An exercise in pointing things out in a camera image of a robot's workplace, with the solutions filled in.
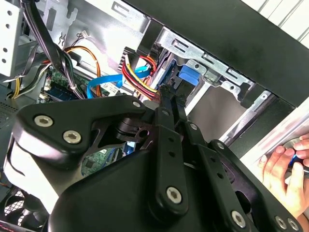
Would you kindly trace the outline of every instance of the screw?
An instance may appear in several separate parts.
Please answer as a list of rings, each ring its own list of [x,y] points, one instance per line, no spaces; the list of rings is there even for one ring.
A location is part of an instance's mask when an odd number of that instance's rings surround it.
[[[268,98],[267,94],[263,94],[263,95],[262,95],[262,99],[265,100],[265,99],[267,99],[267,98]]]
[[[169,116],[169,112],[162,110],[162,113],[164,113],[166,116]]]
[[[174,203],[174,204],[180,204],[182,202],[182,195],[180,194],[179,190],[174,187],[169,187],[166,190],[166,194],[168,198]]]
[[[278,225],[282,228],[282,229],[284,229],[284,230],[286,230],[286,224],[285,224],[285,222],[281,219],[281,217],[279,217],[279,216],[275,216],[275,220],[276,220],[276,222],[278,223]]]
[[[192,129],[197,130],[197,126],[195,124],[192,123],[190,126]]]
[[[34,122],[39,127],[50,127],[53,125],[53,120],[49,116],[40,115],[34,118]]]
[[[231,215],[232,215],[232,219],[236,223],[236,225],[238,225],[241,228],[246,227],[246,221],[239,212],[234,210],[234,211],[232,211]]]
[[[133,105],[135,105],[136,107],[140,108],[140,104],[136,101],[133,102]]]
[[[63,139],[69,144],[78,144],[82,140],[82,136],[73,130],[64,132]]]
[[[288,218],[288,223],[291,225],[291,227],[292,227],[294,230],[296,230],[296,231],[299,230],[297,224],[296,224],[292,219]]]
[[[217,143],[217,146],[220,148],[220,149],[224,149],[224,146],[223,146],[223,144],[222,143]]]

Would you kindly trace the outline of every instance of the blue drive bracket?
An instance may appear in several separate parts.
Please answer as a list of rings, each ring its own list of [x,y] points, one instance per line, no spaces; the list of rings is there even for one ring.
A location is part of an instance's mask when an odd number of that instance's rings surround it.
[[[185,80],[186,82],[189,82],[194,86],[197,86],[200,74],[197,71],[189,68],[188,66],[183,65],[183,68],[181,69],[178,76],[182,80]]]

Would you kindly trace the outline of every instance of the red cable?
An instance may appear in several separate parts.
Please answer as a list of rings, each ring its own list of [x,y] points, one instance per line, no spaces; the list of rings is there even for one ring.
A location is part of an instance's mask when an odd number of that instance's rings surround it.
[[[154,96],[154,95],[155,95],[155,93],[153,93],[153,92],[151,92],[151,91],[145,89],[144,87],[140,86],[140,85],[136,82],[136,80],[135,80],[133,77],[131,77],[131,76],[129,75],[128,71],[127,71],[125,68],[123,69],[123,71],[124,71],[124,73],[125,73],[125,76],[127,76],[127,78],[129,78],[130,81],[133,82],[134,85],[135,85],[137,88],[139,88],[139,89],[141,89],[141,90],[144,90],[144,92],[146,92],[148,95],[151,95],[151,96]]]
[[[136,86],[138,92],[142,92],[145,96],[147,96],[147,97],[150,98],[150,99],[153,98],[153,97],[155,96],[155,93],[152,93],[152,92],[148,91],[147,89],[144,89],[144,88],[142,88],[141,86],[139,86],[139,84],[136,83],[136,81],[134,80],[134,78],[132,78],[132,77],[128,74],[128,72],[126,71],[126,69],[124,68],[124,66],[122,67],[122,72],[123,72],[123,75],[125,76],[126,80],[127,80],[130,84],[133,83],[133,85]]]

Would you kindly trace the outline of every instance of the person's hand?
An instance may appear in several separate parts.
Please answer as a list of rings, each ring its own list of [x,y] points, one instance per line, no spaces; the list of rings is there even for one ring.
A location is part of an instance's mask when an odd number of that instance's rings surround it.
[[[304,165],[309,167],[309,134],[303,135],[299,139],[301,142],[294,144],[296,155],[304,160]]]
[[[293,149],[277,147],[269,160],[265,155],[258,163],[257,178],[279,202],[298,218],[309,206],[309,179],[304,180],[303,166],[294,163],[290,183],[285,184],[284,174],[294,155]]]

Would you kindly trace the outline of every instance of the black mount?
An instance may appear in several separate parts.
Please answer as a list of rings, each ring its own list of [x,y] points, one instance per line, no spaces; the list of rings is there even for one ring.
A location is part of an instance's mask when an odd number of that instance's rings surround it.
[[[181,98],[162,87],[156,99],[155,110],[132,96],[118,96],[19,111],[14,140],[56,169],[77,169],[87,154],[125,141],[137,143],[134,153],[60,196],[50,232],[293,232],[288,218],[301,228],[227,146],[204,141],[199,128],[187,121]],[[53,125],[36,125],[39,115],[49,116]],[[63,139],[69,130],[81,135],[80,143]]]

